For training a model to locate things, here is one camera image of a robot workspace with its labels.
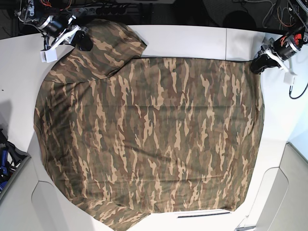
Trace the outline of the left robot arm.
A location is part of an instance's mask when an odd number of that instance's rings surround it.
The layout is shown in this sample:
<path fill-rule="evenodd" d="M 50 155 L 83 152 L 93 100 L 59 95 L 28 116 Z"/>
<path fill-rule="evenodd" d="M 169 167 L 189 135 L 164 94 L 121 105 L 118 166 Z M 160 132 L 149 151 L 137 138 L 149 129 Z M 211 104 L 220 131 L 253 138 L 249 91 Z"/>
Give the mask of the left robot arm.
<path fill-rule="evenodd" d="M 308 2 L 289 0 L 288 11 L 292 23 L 288 31 L 280 38 L 270 38 L 265 42 L 251 62 L 250 70 L 260 74 L 267 68 L 283 69 L 284 62 L 299 53 L 308 43 Z"/>

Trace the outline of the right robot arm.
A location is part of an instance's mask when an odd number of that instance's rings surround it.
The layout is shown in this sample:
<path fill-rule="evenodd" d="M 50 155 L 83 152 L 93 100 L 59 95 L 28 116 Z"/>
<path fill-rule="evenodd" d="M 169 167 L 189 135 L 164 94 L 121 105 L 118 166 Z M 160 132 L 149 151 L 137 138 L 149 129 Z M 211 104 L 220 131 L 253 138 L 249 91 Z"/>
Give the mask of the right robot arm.
<path fill-rule="evenodd" d="M 81 51 L 91 51 L 93 42 L 89 29 L 76 24 L 86 14 L 71 0 L 21 0 L 15 15 L 26 26 L 32 26 L 44 38 L 43 52 L 52 52 L 59 45 L 77 46 Z"/>

